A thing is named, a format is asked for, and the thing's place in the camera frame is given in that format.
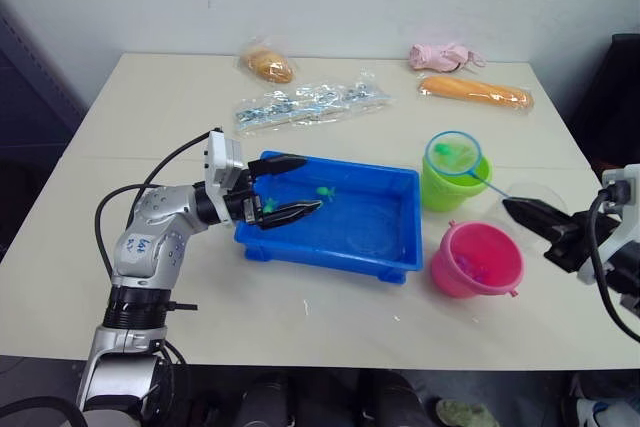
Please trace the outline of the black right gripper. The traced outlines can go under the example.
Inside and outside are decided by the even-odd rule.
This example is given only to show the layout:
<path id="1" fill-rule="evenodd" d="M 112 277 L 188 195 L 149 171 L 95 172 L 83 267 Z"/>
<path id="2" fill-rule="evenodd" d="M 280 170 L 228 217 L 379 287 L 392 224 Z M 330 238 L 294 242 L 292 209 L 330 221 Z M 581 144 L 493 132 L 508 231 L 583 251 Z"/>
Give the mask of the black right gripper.
<path id="1" fill-rule="evenodd" d="M 590 258 L 586 234 L 587 211 L 569 216 L 540 199 L 524 197 L 505 198 L 502 205 L 516 223 L 552 242 L 544 257 L 565 272 L 578 272 Z M 619 225 L 620 221 L 616 218 L 599 213 L 596 221 L 598 245 L 607 240 Z M 569 227 L 571 230 L 561 237 L 560 227 Z"/>

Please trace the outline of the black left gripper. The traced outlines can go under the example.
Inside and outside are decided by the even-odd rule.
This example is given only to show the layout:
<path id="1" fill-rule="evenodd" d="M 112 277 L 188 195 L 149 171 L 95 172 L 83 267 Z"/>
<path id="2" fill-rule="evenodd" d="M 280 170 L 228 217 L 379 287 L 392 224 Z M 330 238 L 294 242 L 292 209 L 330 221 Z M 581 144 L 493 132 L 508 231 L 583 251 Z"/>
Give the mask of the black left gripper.
<path id="1" fill-rule="evenodd" d="M 294 154 L 278 154 L 249 162 L 248 169 L 240 172 L 235 185 L 223 197 L 231 220 L 268 230 L 294 223 L 318 210 L 323 205 L 322 200 L 295 201 L 267 212 L 262 209 L 261 198 L 254 190 L 254 179 L 293 171 L 306 163 L 306 157 Z"/>

